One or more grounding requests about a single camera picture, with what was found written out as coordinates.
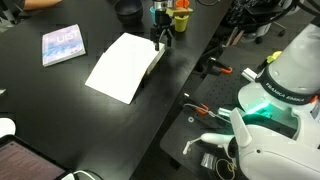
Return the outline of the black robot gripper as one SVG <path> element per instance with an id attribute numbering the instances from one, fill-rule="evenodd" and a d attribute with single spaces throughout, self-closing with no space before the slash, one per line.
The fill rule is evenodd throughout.
<path id="1" fill-rule="evenodd" d="M 174 37 L 174 25 L 165 10 L 155 10 L 155 22 L 151 27 L 150 40 L 154 42 L 155 50 L 159 51 L 159 41 L 163 35 L 167 36 L 167 46 L 171 47 Z"/>

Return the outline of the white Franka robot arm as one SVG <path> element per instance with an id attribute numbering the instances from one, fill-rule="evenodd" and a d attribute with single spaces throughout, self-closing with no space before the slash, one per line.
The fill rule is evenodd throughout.
<path id="1" fill-rule="evenodd" d="M 320 180 L 320 25 L 314 18 L 262 70 L 246 69 L 233 133 L 203 133 L 171 144 L 183 156 L 199 141 L 216 145 L 249 180 Z"/>

